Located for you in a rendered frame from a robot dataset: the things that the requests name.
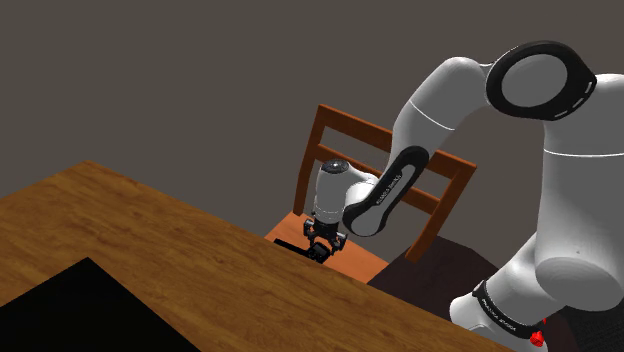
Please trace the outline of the brown wooden chair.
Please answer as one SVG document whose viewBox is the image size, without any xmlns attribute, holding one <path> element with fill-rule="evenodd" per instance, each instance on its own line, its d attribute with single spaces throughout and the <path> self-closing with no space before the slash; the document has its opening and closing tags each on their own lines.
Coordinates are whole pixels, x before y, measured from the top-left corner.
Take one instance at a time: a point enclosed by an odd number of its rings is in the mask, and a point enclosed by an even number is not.
<svg viewBox="0 0 624 352">
<path fill-rule="evenodd" d="M 386 152 L 391 147 L 392 132 L 390 130 L 327 105 L 318 106 L 298 175 L 293 210 L 265 236 L 269 241 L 286 242 L 292 250 L 300 253 L 310 246 L 304 232 L 304 226 L 311 222 L 312 218 L 304 214 L 303 210 L 315 161 L 325 162 L 341 158 L 359 170 L 375 176 L 381 174 L 380 171 L 323 145 L 321 139 L 325 128 L 331 128 Z M 403 202 L 429 215 L 421 234 L 405 254 L 405 258 L 413 263 L 417 262 L 434 242 L 442 225 L 476 171 L 476 165 L 438 150 L 427 165 L 427 169 L 447 178 L 449 184 L 439 198 L 415 187 L 411 188 L 402 198 Z M 386 261 L 351 240 L 346 242 L 345 250 L 328 257 L 324 264 L 363 283 L 369 282 L 388 266 Z"/>
</svg>

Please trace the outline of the brown wooden table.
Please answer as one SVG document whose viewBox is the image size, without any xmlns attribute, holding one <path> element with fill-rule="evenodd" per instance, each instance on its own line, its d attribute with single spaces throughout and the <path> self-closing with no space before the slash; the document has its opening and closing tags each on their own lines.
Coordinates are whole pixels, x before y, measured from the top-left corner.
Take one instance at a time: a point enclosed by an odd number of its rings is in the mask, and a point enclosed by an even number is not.
<svg viewBox="0 0 624 352">
<path fill-rule="evenodd" d="M 0 304 L 83 258 L 203 352 L 511 352 L 91 161 L 0 198 Z"/>
</svg>

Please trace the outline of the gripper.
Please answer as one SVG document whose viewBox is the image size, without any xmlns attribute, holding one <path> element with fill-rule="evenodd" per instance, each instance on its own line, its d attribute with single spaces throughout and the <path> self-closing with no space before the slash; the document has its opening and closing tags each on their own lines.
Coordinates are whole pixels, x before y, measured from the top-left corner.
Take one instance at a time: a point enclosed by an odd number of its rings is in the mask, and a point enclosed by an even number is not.
<svg viewBox="0 0 624 352">
<path fill-rule="evenodd" d="M 331 245 L 331 256 L 336 252 L 342 251 L 347 242 L 347 236 L 338 232 L 337 223 L 327 224 L 321 221 L 313 222 L 307 219 L 303 223 L 303 232 L 309 242 L 309 248 L 314 246 L 315 238 L 326 240 Z"/>
</svg>

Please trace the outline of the black flat rectangular object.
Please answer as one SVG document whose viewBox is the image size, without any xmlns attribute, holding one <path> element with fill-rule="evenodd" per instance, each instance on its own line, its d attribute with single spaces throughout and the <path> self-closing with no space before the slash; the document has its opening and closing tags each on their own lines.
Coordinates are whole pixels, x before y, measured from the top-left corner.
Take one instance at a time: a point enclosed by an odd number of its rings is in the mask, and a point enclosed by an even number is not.
<svg viewBox="0 0 624 352">
<path fill-rule="evenodd" d="M 303 249 L 281 239 L 274 239 L 273 242 L 320 264 L 323 264 L 331 255 L 331 251 L 322 243 L 315 242 L 309 248 Z"/>
</svg>

